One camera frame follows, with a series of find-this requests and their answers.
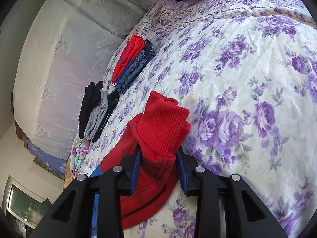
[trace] folded clothes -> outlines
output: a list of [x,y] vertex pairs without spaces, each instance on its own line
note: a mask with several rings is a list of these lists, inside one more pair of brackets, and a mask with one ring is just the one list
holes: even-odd
[[156,55],[156,52],[152,48],[151,41],[147,39],[145,41],[146,45],[144,49],[137,55],[134,63],[131,66],[127,66],[117,80],[116,86],[120,94],[124,94],[128,90],[137,76],[139,76],[145,66]]
[[112,94],[108,95],[108,108],[106,113],[104,114],[103,118],[101,119],[100,123],[99,123],[99,127],[96,131],[96,133],[94,134],[94,137],[91,139],[91,142],[94,143],[96,142],[101,134],[103,129],[105,128],[112,112],[114,111],[114,109],[117,107],[118,105],[118,101],[119,101],[119,93],[117,90],[115,90]]
[[102,122],[102,119],[107,113],[108,109],[108,92],[100,90],[101,101],[100,103],[91,111],[89,120],[85,129],[85,138],[87,140],[92,140],[98,131],[98,128]]
[[135,58],[137,55],[142,51],[142,49],[145,47],[145,41],[142,37],[137,35],[132,35],[131,39],[128,41],[126,47],[123,49],[120,58],[115,66],[111,83],[116,83],[117,79],[121,75],[121,73],[124,71],[126,66],[128,64],[133,64]]
[[85,129],[89,120],[90,112],[98,105],[101,100],[100,89],[103,87],[103,82],[99,81],[96,85],[91,82],[85,87],[85,95],[81,103],[80,114],[78,117],[79,137],[85,137]]
[[75,137],[69,161],[69,170],[72,173],[76,175],[78,174],[81,164],[83,163],[88,152],[89,146],[90,140],[86,140],[85,138],[81,139],[79,135]]
[[[178,180],[176,154],[191,129],[186,121],[188,115],[189,110],[179,107],[175,99],[152,91],[144,114],[128,122],[122,138],[91,174],[97,176],[119,165],[122,157],[133,154],[136,145],[140,145],[142,163],[137,189],[131,197],[120,197],[124,229],[155,215],[173,191]],[[98,198],[96,196],[93,210],[94,232]]]

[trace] metal screw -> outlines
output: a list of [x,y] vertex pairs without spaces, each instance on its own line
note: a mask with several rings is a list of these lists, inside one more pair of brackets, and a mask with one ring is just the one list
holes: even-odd
[[80,174],[80,175],[77,176],[77,180],[78,181],[83,181],[85,179],[86,179],[86,175],[84,175],[84,174]]
[[197,167],[195,168],[195,170],[196,170],[196,172],[202,173],[202,172],[205,171],[205,168],[204,168],[203,166],[197,166]]
[[231,178],[234,181],[240,181],[241,180],[241,177],[239,175],[232,175]]
[[114,167],[112,168],[112,171],[114,171],[114,172],[116,172],[116,173],[121,172],[121,170],[122,170],[122,167],[121,167],[121,166],[114,166]]

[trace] red sweater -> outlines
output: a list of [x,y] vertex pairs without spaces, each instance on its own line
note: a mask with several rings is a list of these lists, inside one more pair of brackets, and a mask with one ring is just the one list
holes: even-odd
[[172,193],[178,175],[177,150],[191,129],[186,121],[189,110],[175,99],[152,91],[144,114],[135,116],[117,145],[101,161],[102,172],[119,165],[125,155],[134,153],[138,143],[142,165],[137,189],[130,197],[121,196],[123,228],[139,224],[155,215]]

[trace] wall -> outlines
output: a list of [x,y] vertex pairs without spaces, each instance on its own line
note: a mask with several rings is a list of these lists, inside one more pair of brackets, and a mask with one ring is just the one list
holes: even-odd
[[32,165],[34,155],[24,146],[15,134],[12,125],[0,140],[0,205],[9,175],[18,183],[42,198],[49,198],[54,202],[63,190],[64,182],[44,169],[34,170]]
[[13,123],[11,92],[28,31],[45,0],[17,0],[0,30],[0,138]]

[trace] blue denim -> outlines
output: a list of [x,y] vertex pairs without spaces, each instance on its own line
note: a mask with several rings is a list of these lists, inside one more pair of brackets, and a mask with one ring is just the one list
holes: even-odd
[[153,59],[156,55],[152,49],[152,44],[149,40],[146,40],[144,50],[142,50],[134,60],[134,63],[130,67],[126,67],[123,73],[117,80],[117,90],[120,94],[124,94],[134,80],[139,76],[145,66]]

